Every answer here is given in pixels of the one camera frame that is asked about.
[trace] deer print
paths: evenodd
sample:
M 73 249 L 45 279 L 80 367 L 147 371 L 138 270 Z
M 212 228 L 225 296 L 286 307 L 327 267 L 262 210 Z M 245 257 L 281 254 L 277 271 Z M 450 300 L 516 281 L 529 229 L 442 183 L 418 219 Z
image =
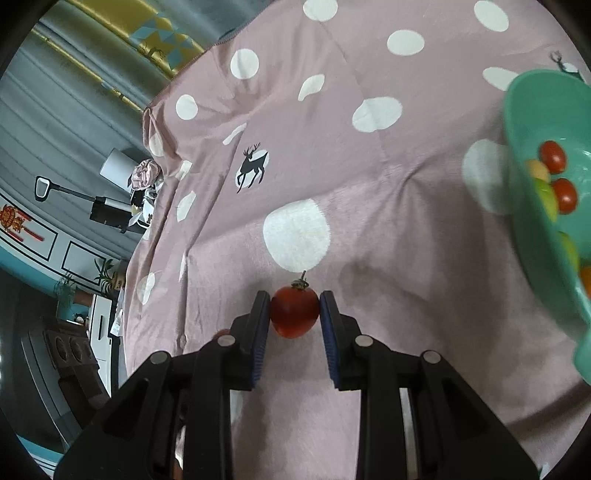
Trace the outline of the deer print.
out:
M 254 171 L 255 173 L 251 180 L 251 184 L 248 186 L 248 188 L 252 187 L 252 184 L 254 183 L 255 178 L 259 174 L 259 172 L 261 173 L 259 183 L 262 182 L 262 178 L 265 176 L 265 167 L 263 165 L 265 163 L 265 159 L 267 158 L 268 152 L 265 152 L 263 156 L 257 158 L 256 160 L 252 159 L 254 152 L 256 152 L 260 146 L 261 144 L 257 143 L 256 145 L 252 146 L 252 150 L 250 150 L 250 148 L 247 148 L 243 152 L 244 161 L 242 162 L 242 167 L 240 167 L 240 175 L 236 178 L 236 181 L 238 182 L 238 186 L 240 188 L 236 193 L 240 193 L 240 190 L 242 190 L 242 186 L 244 185 L 247 173 L 250 173 L 252 171 Z

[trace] teal plastic bowl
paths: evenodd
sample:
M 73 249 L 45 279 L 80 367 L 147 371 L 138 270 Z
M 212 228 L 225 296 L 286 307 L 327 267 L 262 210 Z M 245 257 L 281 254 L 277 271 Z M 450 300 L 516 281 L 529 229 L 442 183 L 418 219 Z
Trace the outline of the teal plastic bowl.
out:
M 591 384 L 591 303 L 571 265 L 558 232 L 591 265 L 591 88 L 566 73 L 532 70 L 510 85 L 504 104 L 505 133 L 512 151 L 508 169 L 512 224 L 521 264 L 536 296 L 578 346 L 573 362 Z M 525 162 L 538 158 L 540 145 L 557 141 L 567 155 L 564 173 L 579 204 L 554 223 L 534 190 Z

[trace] potted plant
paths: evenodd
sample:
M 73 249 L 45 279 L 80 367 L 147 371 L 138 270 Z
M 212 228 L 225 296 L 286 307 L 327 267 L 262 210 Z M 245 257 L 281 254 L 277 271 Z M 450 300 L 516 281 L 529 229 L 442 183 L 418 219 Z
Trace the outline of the potted plant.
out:
M 69 309 L 72 306 L 76 287 L 71 273 L 68 272 L 66 275 L 62 275 L 60 281 L 53 287 L 53 293 L 57 297 L 60 307 Z
M 73 303 L 90 307 L 92 305 L 92 293 L 81 290 L 72 280 L 72 274 L 68 272 L 62 275 L 61 280 L 53 288 L 61 308 L 69 309 Z
M 122 274 L 119 268 L 115 268 L 112 258 L 105 260 L 101 266 L 95 260 L 95 266 L 99 272 L 95 280 L 99 281 L 100 291 L 105 297 L 113 299 L 115 292 L 125 284 L 125 274 Z

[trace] lamp shade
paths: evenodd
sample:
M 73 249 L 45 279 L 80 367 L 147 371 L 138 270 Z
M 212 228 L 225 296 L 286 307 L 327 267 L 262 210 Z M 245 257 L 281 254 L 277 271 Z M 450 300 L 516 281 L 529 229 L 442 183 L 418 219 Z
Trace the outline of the lamp shade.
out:
M 100 174 L 126 192 L 131 192 L 127 181 L 138 164 L 124 153 L 114 148 L 106 159 Z

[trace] pink bedsheet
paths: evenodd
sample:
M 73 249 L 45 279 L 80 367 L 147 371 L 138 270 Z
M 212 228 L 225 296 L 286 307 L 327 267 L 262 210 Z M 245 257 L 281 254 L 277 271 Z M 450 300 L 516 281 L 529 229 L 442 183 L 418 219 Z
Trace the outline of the pink bedsheet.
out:
M 146 110 L 166 177 L 128 270 L 130 372 L 199 349 L 302 270 L 390 348 L 441 352 L 542 466 L 591 410 L 574 343 L 519 266 L 504 90 L 588 70 L 535 0 L 278 0 Z M 270 331 L 234 423 L 237 478 L 354 478 L 359 397 L 320 326 Z

